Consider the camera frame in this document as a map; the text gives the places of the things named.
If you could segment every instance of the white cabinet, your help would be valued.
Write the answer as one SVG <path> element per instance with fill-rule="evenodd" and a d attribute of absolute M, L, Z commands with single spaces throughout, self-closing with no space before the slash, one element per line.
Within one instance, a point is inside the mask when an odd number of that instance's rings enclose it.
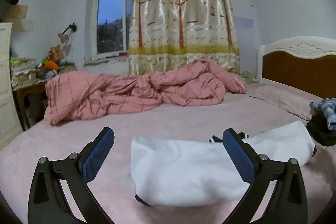
<path fill-rule="evenodd" d="M 0 150 L 22 133 L 14 105 L 9 72 L 12 23 L 0 23 Z"/>

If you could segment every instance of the curtain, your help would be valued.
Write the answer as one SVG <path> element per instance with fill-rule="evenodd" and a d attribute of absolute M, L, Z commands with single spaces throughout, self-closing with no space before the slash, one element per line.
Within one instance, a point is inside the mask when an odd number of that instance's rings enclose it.
<path fill-rule="evenodd" d="M 207 58 L 239 72 L 239 50 L 227 0 L 132 0 L 129 73 L 180 68 Z"/>

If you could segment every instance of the metal screw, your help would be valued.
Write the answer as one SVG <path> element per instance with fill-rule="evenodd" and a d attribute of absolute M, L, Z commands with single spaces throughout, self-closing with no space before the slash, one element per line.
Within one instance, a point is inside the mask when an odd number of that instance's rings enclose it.
<path fill-rule="evenodd" d="M 70 155 L 69 155 L 69 159 L 71 159 L 71 160 L 74 160 L 75 158 L 77 158 L 77 156 L 78 156 L 78 154 L 77 153 L 71 153 Z"/>
<path fill-rule="evenodd" d="M 46 157 L 42 157 L 42 158 L 39 159 L 39 163 L 43 164 L 43 163 L 46 162 L 46 160 L 47 160 Z"/>
<path fill-rule="evenodd" d="M 291 158 L 289 161 L 291 162 L 291 164 L 297 164 L 297 160 L 294 158 Z"/>
<path fill-rule="evenodd" d="M 260 154 L 260 155 L 259 155 L 259 158 L 260 158 L 261 160 L 268 160 L 268 157 L 267 157 L 267 155 L 265 155 L 265 154 Z"/>

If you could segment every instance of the wooden table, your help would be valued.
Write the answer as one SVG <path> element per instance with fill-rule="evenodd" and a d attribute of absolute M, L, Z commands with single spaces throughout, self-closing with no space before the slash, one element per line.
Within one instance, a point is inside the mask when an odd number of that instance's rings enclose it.
<path fill-rule="evenodd" d="M 26 127 L 27 128 L 31 127 L 28 116 L 27 116 L 26 108 L 25 108 L 25 97 L 29 94 L 40 94 L 40 93 L 45 94 L 45 84 L 46 84 L 46 81 L 39 82 L 34 85 L 30 85 L 24 88 L 19 88 L 13 91 L 14 100 L 16 102 L 17 108 L 19 108 L 18 116 L 19 116 L 20 123 L 21 123 L 23 130 L 25 130 Z"/>

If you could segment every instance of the pink lamp shade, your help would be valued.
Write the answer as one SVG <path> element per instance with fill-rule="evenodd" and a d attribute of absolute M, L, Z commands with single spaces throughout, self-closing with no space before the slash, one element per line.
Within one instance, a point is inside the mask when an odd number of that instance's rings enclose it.
<path fill-rule="evenodd" d="M 60 32 L 58 33 L 58 37 L 61 39 L 61 43 L 64 44 L 65 42 L 68 41 L 69 36 L 66 34 L 61 34 Z"/>

